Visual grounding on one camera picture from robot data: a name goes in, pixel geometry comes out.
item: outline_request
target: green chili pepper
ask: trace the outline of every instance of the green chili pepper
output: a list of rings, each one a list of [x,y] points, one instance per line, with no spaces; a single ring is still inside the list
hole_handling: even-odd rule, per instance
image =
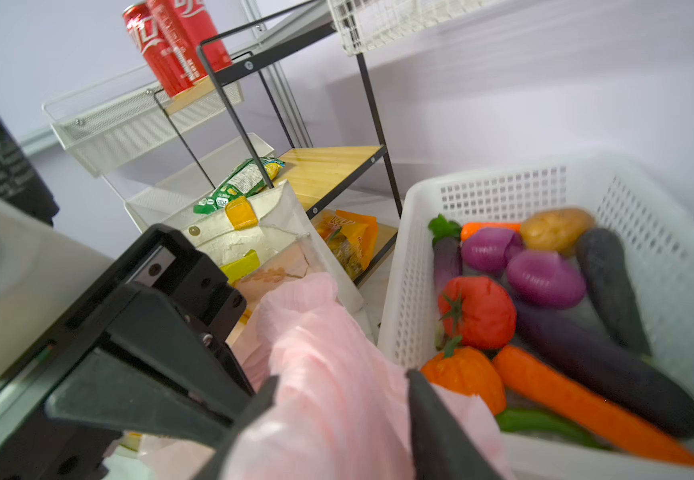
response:
[[[508,408],[496,416],[496,423],[502,432],[552,432],[585,447],[603,448],[584,428],[542,410]]]

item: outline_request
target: carrot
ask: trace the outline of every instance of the carrot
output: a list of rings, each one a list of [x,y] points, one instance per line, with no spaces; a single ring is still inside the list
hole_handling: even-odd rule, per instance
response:
[[[481,228],[508,228],[512,231],[520,233],[520,224],[489,224],[469,222],[461,227],[461,241],[464,242],[469,237],[473,236]]]
[[[493,363],[505,387],[573,420],[614,446],[644,458],[694,466],[694,454],[677,440],[531,354],[507,345]]]

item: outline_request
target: plastic bag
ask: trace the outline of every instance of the plastic bag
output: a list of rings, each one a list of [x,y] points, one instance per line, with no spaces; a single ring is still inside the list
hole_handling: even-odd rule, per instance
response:
[[[326,210],[315,229],[352,280],[368,268],[379,232],[375,216]]]
[[[274,157],[261,157],[260,160],[270,180],[274,180],[285,166],[283,160]],[[194,205],[192,211],[196,214],[212,214],[237,198],[256,195],[265,187],[262,172],[254,163],[254,159],[249,158],[238,165],[209,196]]]
[[[157,480],[190,480],[213,453],[213,448],[189,440],[144,435],[138,458]]]
[[[280,375],[275,405],[238,437],[221,478],[412,479],[408,381],[336,303],[329,274],[262,298],[232,346],[257,389]],[[488,407],[433,386],[472,443],[514,478]]]

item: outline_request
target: red onion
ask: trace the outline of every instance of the red onion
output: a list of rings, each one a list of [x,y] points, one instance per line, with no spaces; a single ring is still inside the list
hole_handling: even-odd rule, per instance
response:
[[[513,256],[523,251],[523,240],[507,228],[481,228],[461,246],[461,259],[486,274],[500,275]]]
[[[506,267],[506,279],[528,302],[564,310],[586,294],[584,277],[557,252],[525,250]]]

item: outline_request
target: coca-cola can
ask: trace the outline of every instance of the coca-cola can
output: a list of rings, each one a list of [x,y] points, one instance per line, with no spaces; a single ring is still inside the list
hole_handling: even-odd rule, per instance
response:
[[[203,0],[171,0],[171,3],[195,48],[203,40],[218,35]],[[206,45],[203,51],[214,72],[232,64],[221,40]]]
[[[145,2],[126,8],[122,19],[133,43],[169,97],[192,86]]]
[[[173,48],[173,53],[179,59],[184,72],[187,73],[187,78],[195,83],[199,78],[206,76],[206,70],[200,63],[195,45],[189,40],[187,30],[184,29],[170,3],[170,0],[147,0],[147,7],[157,20],[162,35]]]

